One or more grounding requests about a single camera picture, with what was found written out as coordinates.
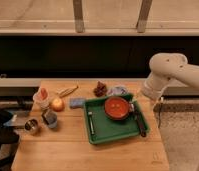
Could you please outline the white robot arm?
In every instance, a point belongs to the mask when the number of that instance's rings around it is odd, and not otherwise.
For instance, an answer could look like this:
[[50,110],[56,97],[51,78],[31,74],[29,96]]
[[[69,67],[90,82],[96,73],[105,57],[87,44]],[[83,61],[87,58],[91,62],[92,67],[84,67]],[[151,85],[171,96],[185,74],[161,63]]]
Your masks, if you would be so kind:
[[150,74],[144,81],[141,92],[146,97],[158,100],[168,84],[178,80],[199,90],[199,65],[188,63],[181,53],[157,53],[149,61]]

